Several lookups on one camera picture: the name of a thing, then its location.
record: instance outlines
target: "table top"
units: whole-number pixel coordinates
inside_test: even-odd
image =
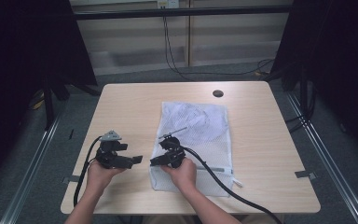
[[[220,90],[222,97],[213,96]],[[308,178],[296,178],[304,166],[269,84],[261,81],[109,84],[100,101],[73,175],[80,175],[92,141],[114,130],[128,144],[126,157],[143,155],[142,163],[117,175],[106,188],[96,214],[195,214],[180,193],[151,188],[149,164],[161,117],[162,102],[225,105],[232,144],[234,176],[243,188],[233,191],[273,213],[316,213],[320,204]],[[79,199],[84,191],[87,176]],[[73,209],[75,182],[70,182],[61,210]],[[208,197],[231,214],[262,213],[232,197]]]

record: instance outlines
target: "wall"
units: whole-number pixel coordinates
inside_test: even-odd
[[[157,8],[157,1],[72,0],[74,12]],[[180,7],[290,5],[290,0],[180,0]],[[287,13],[167,18],[177,67],[274,58]],[[168,68],[162,18],[79,21],[95,75]]]

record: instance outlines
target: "metal bracket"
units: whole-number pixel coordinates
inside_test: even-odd
[[[296,174],[297,178],[309,177],[310,180],[318,178],[318,176],[316,175],[315,172],[309,173],[307,171],[298,171],[298,172],[295,172],[295,174]]]
[[[117,141],[117,140],[121,140],[120,135],[118,135],[118,133],[115,133],[115,131],[109,131],[109,133],[104,134],[100,141],[101,142],[107,142],[107,141]]]
[[[69,182],[79,182],[79,178],[80,176],[78,175],[71,175],[69,177],[67,176],[62,179],[61,183],[69,184]]]

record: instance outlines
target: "handheld controller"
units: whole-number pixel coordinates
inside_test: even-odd
[[[127,150],[128,147],[127,144],[121,144],[118,140],[121,140],[121,138],[114,131],[110,131],[102,136],[95,160],[106,169],[113,167],[130,169],[133,164],[141,163],[143,156],[132,158],[118,156],[117,151]]]
[[[185,158],[185,148],[180,145],[176,137],[170,134],[164,136],[164,140],[159,143],[161,147],[167,152],[164,155],[158,156],[150,160],[151,166],[157,165],[171,165],[172,168],[178,168]]]

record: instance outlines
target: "black cord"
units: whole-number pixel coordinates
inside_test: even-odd
[[[199,156],[199,154],[197,154],[197,152],[195,152],[193,149],[191,148],[187,148],[184,147],[184,150],[189,152],[191,155],[193,155],[197,160],[199,160],[201,162],[201,164],[205,167],[205,169],[208,171],[208,173],[212,176],[212,178],[214,179],[214,181],[216,181],[216,183],[223,189],[225,190],[229,195],[231,195],[232,197],[234,197],[235,199],[237,199],[238,201],[245,203],[249,206],[252,206],[255,209],[258,209],[264,213],[266,213],[267,215],[269,215],[270,217],[272,217],[272,219],[274,219],[274,221],[278,224],[282,224],[281,221],[273,214],[271,213],[267,208],[260,206],[256,203],[252,203],[247,201],[246,199],[242,198],[240,195],[234,193],[231,189],[229,189],[228,187],[226,187],[226,185],[224,185],[222,183],[222,181],[219,180],[219,178],[217,178],[217,176],[214,174],[214,172],[211,170],[211,168],[206,164],[205,161],[202,160],[202,158]]]
[[[81,171],[81,175],[79,177],[79,181],[77,182],[77,186],[76,186],[76,190],[75,190],[75,194],[74,194],[74,207],[77,205],[77,198],[81,189],[81,185],[83,184],[83,180],[84,180],[84,176],[86,175],[87,172],[87,168],[89,168],[90,162],[92,162],[94,159],[89,161],[89,157],[91,154],[92,149],[94,148],[95,143],[98,142],[98,140],[100,140],[101,136],[98,136],[91,144],[91,146],[89,147],[89,152],[87,153],[86,156],[86,160],[84,161],[84,165],[83,165],[83,169]]]
[[[304,125],[306,125],[306,124],[308,124],[310,122],[310,119],[312,118],[313,113],[315,111],[316,95],[317,95],[317,90],[316,90],[315,85],[312,83],[312,96],[310,97],[310,104],[308,105],[307,116],[304,116],[304,114],[303,114],[303,115],[300,115],[300,116],[298,116],[296,118],[286,120],[285,122],[289,123],[289,122],[294,121],[296,119],[302,119],[297,125],[295,125],[293,128],[291,128],[289,130],[289,133],[293,133],[293,132],[297,131],[302,126],[304,126]]]
[[[167,62],[167,65],[170,67],[170,69],[174,73],[178,74],[179,76],[181,76],[182,78],[184,78],[186,80],[195,81],[195,80],[193,80],[193,79],[191,79],[189,77],[185,77],[184,75],[200,75],[200,74],[203,74],[203,75],[218,75],[218,76],[241,76],[241,75],[246,75],[246,74],[250,74],[250,73],[260,71],[260,69],[262,67],[264,67],[267,64],[272,63],[272,62],[275,61],[274,59],[261,60],[260,62],[257,63],[257,68],[256,69],[253,69],[253,70],[250,70],[250,71],[247,71],[247,72],[242,72],[242,73],[180,72],[179,69],[176,67],[174,58],[172,56],[172,48],[171,48],[170,36],[169,36],[169,33],[168,33],[167,18],[163,17],[163,21],[164,21],[164,35],[165,35],[165,60]],[[173,67],[171,66],[171,64],[170,64],[170,62],[168,60],[168,51],[170,52],[170,55],[171,55],[171,60],[172,60]]]

